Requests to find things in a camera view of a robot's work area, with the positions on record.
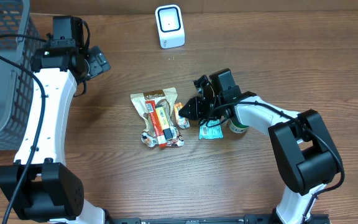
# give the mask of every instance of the plastic bin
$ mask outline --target plastic bin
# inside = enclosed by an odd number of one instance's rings
[[[30,16],[29,0],[0,0],[0,34],[39,37]],[[0,39],[0,55],[30,69],[30,58],[41,46],[37,40]],[[0,150],[19,149],[32,102],[33,80],[0,60]]]

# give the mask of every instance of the white box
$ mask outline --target white box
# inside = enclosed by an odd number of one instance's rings
[[[185,44],[185,28],[179,6],[175,4],[160,6],[155,10],[158,36],[163,49]]]

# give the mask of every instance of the wooden table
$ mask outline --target wooden table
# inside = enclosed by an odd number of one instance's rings
[[[158,44],[154,15],[82,18],[112,65],[73,100],[68,118],[67,166],[91,203],[113,217],[270,213],[284,183],[267,136],[223,128],[224,139],[198,140],[193,123],[180,148],[149,149],[139,139],[145,125],[131,93],[175,87],[186,103],[192,80],[228,67],[242,91],[321,113],[346,180],[313,211],[358,223],[358,11],[185,14],[186,44],[169,50]],[[51,17],[33,19],[43,36],[52,32]],[[0,152],[0,165],[14,154]],[[0,190],[0,222],[6,205]],[[10,223],[22,222],[13,213]]]

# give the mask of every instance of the blue package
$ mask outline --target blue package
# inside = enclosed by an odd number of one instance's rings
[[[220,120],[216,121],[210,121],[208,123],[208,126],[214,126],[216,124],[219,124],[221,122]],[[217,138],[223,138],[222,128],[220,125],[209,128],[206,126],[207,123],[200,126],[200,135],[199,139],[217,139]]]

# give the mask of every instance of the laundry basket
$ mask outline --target laundry basket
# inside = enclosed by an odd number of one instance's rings
[[[0,34],[39,37],[30,16],[30,0],[0,0]],[[0,55],[30,69],[30,58],[41,46],[38,40],[0,39]],[[0,150],[17,150],[23,140],[33,94],[33,80],[0,60]]]

